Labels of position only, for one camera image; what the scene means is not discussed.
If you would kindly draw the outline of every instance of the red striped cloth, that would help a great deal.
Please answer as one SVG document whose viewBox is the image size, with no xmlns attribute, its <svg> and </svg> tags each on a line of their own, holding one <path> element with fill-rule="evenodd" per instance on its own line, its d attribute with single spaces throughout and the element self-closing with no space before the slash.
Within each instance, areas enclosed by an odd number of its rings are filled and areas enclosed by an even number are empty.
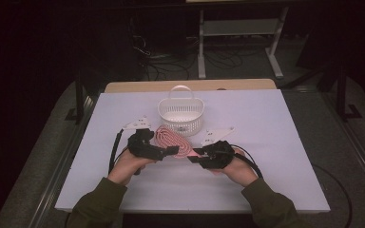
<svg viewBox="0 0 365 228">
<path fill-rule="evenodd" d="M 175 158 L 182 159 L 186 156 L 199 156 L 193 149 L 191 143 L 181 136 L 180 134 L 174 132 L 173 130 L 167 128 L 165 125 L 161 125 L 155 134 L 155 143 L 159 147 L 166 148 L 168 146 L 177 145 L 180 147 L 179 153 L 175 155 Z"/>
</svg>

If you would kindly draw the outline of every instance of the green sleeve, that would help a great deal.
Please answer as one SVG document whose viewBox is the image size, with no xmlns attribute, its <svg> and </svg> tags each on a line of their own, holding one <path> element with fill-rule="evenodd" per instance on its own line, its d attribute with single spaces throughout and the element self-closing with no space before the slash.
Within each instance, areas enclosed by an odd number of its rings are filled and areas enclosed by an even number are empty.
<svg viewBox="0 0 365 228">
<path fill-rule="evenodd" d="M 274 192 L 263 179 L 255 180 L 241 192 L 250 203 L 253 220 L 260 228 L 312 227 L 298 217 L 291 200 Z"/>
<path fill-rule="evenodd" d="M 92 192 L 76 203 L 67 228 L 107 227 L 117 217 L 125 192 L 125 186 L 102 178 Z"/>
</svg>

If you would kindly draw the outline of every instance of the person's right hand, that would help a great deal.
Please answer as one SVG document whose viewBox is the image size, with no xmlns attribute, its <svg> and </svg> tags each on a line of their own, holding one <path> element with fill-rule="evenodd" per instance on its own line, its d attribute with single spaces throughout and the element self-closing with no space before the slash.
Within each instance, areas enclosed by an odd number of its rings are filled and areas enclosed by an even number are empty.
<svg viewBox="0 0 365 228">
<path fill-rule="evenodd" d="M 236 153 L 244 156 L 244 153 L 240 149 L 235 148 L 234 150 Z M 227 175 L 231 181 L 236 182 L 243 187 L 248 186 L 258 178 L 250 165 L 236 157 L 234 157 L 223 169 L 213 169 L 212 171 L 222 172 Z"/>
</svg>

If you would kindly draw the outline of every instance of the white table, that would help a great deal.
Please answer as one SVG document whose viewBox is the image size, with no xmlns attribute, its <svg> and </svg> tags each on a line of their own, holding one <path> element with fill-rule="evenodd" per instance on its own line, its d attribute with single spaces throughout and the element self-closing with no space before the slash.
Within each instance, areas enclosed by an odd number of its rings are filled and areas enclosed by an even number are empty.
<svg viewBox="0 0 365 228">
<path fill-rule="evenodd" d="M 115 136 L 123 125 L 145 115 L 151 129 L 157 129 L 158 102 L 167 95 L 163 91 L 101 94 L 56 209 L 71 211 L 106 176 Z M 280 90 L 195 91 L 195 95 L 203 99 L 205 110 L 202 131 L 190 137 L 194 147 L 200 146 L 206 129 L 234 126 L 224 140 L 251 153 L 272 189 L 291 199 L 300 213 L 330 210 Z M 124 131 L 119 149 L 133 133 Z M 125 213 L 250 213 L 241 189 L 225 176 L 170 157 L 133 177 L 120 209 Z"/>
</svg>

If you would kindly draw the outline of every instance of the white bracket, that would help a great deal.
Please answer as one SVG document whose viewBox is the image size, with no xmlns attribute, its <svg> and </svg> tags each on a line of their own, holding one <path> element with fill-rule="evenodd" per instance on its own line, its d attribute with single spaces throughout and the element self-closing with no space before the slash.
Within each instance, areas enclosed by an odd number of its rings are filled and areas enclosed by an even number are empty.
<svg viewBox="0 0 365 228">
<path fill-rule="evenodd" d="M 233 131 L 234 131 L 233 126 L 230 128 L 206 130 L 206 136 L 201 142 L 201 145 L 206 146 L 216 143 L 217 141 L 221 140 L 223 137 L 232 133 Z"/>
<path fill-rule="evenodd" d="M 150 128 L 151 124 L 146 116 L 139 119 L 136 122 L 128 123 L 123 127 L 123 130 L 133 130 L 133 129 L 146 129 Z"/>
</svg>

